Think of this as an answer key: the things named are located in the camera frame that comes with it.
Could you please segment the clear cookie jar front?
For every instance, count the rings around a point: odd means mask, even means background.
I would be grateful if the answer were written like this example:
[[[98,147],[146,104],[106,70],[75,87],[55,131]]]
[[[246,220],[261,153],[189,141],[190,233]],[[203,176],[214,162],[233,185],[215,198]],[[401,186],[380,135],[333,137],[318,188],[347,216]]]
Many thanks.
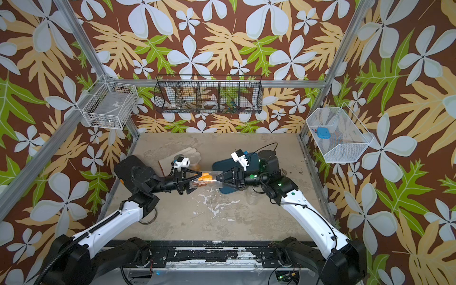
[[[216,189],[218,189],[218,187],[216,185],[216,176],[221,173],[222,173],[221,171],[203,172],[202,177],[197,178],[195,180],[200,180],[200,181],[205,182],[205,186],[200,187],[200,188],[216,190]]]

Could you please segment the clear cookie jar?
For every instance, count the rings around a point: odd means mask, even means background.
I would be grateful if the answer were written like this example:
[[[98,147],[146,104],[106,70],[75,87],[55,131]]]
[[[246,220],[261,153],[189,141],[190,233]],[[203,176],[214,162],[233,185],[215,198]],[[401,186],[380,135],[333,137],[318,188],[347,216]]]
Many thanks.
[[[194,171],[200,171],[201,170],[200,161],[201,161],[201,159],[199,157],[191,158],[189,168]]]
[[[200,181],[205,182],[205,186],[200,187],[200,188],[216,190],[216,189],[218,189],[218,187],[216,185],[216,176],[221,173],[222,173],[221,171],[203,172],[202,177],[197,178],[195,180],[200,180]]]
[[[260,194],[256,193],[255,191],[248,191],[246,193],[246,199],[249,205],[257,205],[260,199]]]

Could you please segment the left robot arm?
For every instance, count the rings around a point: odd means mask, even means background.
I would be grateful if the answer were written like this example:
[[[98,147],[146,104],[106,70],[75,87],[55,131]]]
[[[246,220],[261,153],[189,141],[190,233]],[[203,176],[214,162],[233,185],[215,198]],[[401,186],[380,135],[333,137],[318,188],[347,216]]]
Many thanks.
[[[119,247],[103,250],[118,234],[149,215],[159,202],[160,192],[178,191],[190,194],[193,181],[203,173],[188,167],[189,160],[180,157],[172,162],[169,176],[158,176],[137,156],[129,156],[115,166],[115,174],[131,196],[119,209],[92,227],[54,240],[45,258],[37,285],[89,285],[94,279],[127,264],[143,265],[149,259],[148,244],[131,238]]]

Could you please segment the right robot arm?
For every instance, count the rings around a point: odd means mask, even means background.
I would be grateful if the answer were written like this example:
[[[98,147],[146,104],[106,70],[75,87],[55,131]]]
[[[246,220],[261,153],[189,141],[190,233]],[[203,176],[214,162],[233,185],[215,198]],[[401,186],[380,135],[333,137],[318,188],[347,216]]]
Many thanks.
[[[294,237],[277,245],[276,258],[282,266],[300,266],[318,275],[317,284],[356,285],[367,271],[366,247],[351,241],[332,226],[305,198],[299,187],[286,177],[274,150],[261,150],[256,158],[258,169],[249,171],[249,158],[238,150],[232,153],[237,166],[217,175],[217,181],[238,191],[261,187],[270,203],[286,210],[312,238],[315,247]]]

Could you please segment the clear cookie jar back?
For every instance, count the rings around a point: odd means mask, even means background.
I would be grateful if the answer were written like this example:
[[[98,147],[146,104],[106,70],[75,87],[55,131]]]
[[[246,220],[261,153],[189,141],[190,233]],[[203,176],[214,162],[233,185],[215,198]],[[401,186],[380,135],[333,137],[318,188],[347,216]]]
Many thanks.
[[[201,170],[200,161],[201,161],[201,159],[199,157],[191,158],[189,168],[194,171],[200,171]]]

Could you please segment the teal plastic tray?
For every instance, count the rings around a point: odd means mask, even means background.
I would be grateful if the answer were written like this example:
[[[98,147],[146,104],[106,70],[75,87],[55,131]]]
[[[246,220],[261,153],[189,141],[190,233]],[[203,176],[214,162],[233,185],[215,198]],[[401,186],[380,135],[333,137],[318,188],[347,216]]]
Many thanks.
[[[246,171],[251,172],[251,174],[250,174],[251,186],[254,186],[254,187],[260,186],[262,182],[266,182],[267,181],[266,175],[264,173],[260,172],[261,160],[258,157],[257,153],[245,152],[245,154],[246,154],[246,158],[249,161],[249,166],[247,167]],[[229,170],[229,169],[231,169],[233,167],[242,168],[242,166],[239,163],[235,163],[233,161],[233,159],[230,158],[230,159],[226,159],[226,160],[217,161],[216,163],[214,163],[212,165],[212,170],[224,172],[224,171],[227,171],[227,170]],[[226,182],[232,183],[232,179],[223,179],[223,180],[226,181]],[[231,193],[234,193],[236,191],[243,191],[243,190],[246,190],[246,189],[235,189],[235,190],[221,190],[220,189],[220,192],[222,194],[231,194]]]

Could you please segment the black hard case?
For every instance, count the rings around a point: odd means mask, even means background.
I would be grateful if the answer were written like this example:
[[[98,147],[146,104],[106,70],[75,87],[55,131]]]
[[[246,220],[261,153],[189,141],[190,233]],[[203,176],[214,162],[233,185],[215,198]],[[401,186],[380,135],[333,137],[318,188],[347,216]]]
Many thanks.
[[[131,171],[136,166],[144,167],[144,163],[137,156],[128,156],[114,167],[117,178],[123,182],[126,188],[134,187]]]

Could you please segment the blue object in basket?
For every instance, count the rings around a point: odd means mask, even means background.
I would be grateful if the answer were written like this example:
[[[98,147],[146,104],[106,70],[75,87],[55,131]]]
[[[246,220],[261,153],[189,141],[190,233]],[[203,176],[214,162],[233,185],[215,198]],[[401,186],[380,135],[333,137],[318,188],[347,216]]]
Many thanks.
[[[318,127],[317,128],[317,136],[320,139],[330,139],[331,134],[330,134],[328,128]]]

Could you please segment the white mesh basket right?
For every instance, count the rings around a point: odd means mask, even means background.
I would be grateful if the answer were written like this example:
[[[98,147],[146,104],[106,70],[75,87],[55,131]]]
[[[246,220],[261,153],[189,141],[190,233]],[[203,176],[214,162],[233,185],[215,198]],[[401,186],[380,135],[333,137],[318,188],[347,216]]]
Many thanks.
[[[327,163],[356,163],[374,141],[374,135],[346,104],[317,108],[307,117],[306,124]],[[328,128],[330,139],[318,138],[318,127]]]

